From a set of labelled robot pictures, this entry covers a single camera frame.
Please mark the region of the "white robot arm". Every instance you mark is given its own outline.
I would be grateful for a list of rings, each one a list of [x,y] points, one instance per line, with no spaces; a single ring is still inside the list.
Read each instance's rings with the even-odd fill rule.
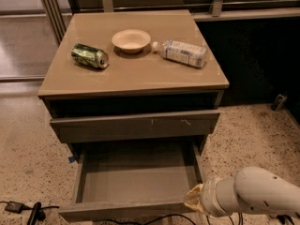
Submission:
[[[195,186],[186,194],[184,205],[215,218],[233,213],[300,218],[300,187],[250,166],[235,177],[210,179]]]

